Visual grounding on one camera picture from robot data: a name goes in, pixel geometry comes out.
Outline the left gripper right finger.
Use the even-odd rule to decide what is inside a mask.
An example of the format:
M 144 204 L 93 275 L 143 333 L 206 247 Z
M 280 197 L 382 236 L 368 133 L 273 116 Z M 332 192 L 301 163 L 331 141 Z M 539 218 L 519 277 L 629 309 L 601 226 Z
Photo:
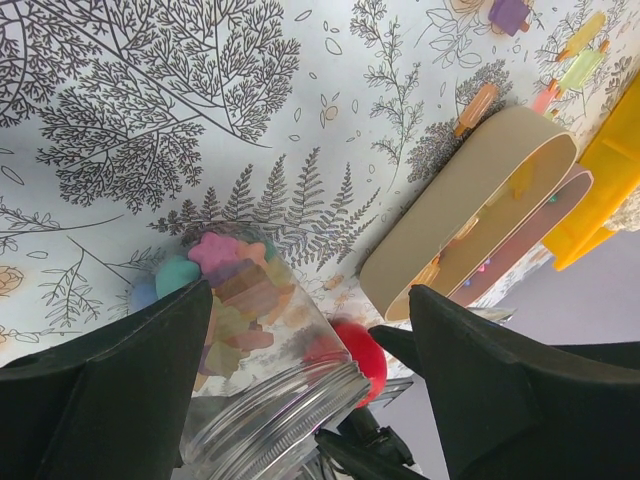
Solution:
M 639 346 L 549 346 L 425 286 L 410 318 L 453 479 L 635 479 Z

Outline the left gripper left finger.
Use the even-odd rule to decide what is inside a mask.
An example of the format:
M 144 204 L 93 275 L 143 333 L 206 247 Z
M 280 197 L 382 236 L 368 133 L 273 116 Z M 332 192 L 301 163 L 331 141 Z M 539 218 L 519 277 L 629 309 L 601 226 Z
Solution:
M 195 282 L 2 367 L 2 478 L 170 478 L 211 307 Z

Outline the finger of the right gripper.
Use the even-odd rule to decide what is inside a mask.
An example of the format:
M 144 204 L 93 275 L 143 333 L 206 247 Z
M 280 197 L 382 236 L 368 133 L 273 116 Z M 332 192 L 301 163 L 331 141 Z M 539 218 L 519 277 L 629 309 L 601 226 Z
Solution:
M 319 429 L 315 441 L 352 479 L 414 479 L 407 444 L 390 427 L 382 427 L 368 407 L 353 410 L 337 432 Z
M 368 330 L 373 340 L 414 374 L 418 373 L 418 350 L 413 333 L 408 330 L 377 325 Z

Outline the clear glass jar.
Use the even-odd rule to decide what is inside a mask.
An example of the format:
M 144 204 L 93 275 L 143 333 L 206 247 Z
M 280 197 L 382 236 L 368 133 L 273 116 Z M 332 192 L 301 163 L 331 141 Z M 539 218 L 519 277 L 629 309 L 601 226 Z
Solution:
M 292 479 L 315 433 L 370 390 L 348 349 L 267 235 L 221 224 L 138 277 L 137 312 L 190 283 L 212 294 L 180 457 L 195 479 Z

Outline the beige tray gummy candies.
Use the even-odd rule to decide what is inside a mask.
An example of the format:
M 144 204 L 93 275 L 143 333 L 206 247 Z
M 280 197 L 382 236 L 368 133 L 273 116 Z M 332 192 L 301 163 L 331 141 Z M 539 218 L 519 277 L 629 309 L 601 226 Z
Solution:
M 436 269 L 429 286 L 450 296 L 493 262 L 558 187 L 579 156 L 575 135 L 523 106 L 477 127 L 364 262 L 362 291 L 387 321 L 408 316 L 408 290 Z

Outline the pink tray colourful candies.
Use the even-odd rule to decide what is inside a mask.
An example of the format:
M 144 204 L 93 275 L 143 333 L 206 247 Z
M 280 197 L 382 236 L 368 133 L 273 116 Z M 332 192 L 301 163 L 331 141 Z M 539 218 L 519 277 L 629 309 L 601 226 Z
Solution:
M 487 293 L 557 224 L 566 218 L 583 200 L 593 184 L 593 175 L 574 164 L 562 182 L 545 202 L 532 213 L 495 253 L 489 255 L 485 269 L 474 273 L 467 285 L 462 285 L 450 298 L 467 307 Z

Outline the metal scoop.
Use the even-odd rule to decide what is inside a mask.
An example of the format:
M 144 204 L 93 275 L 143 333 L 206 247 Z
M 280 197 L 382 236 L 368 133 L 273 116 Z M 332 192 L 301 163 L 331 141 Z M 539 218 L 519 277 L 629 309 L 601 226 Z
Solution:
M 502 326 L 508 323 L 516 312 L 515 309 L 478 307 L 469 308 L 469 311 L 487 321 Z

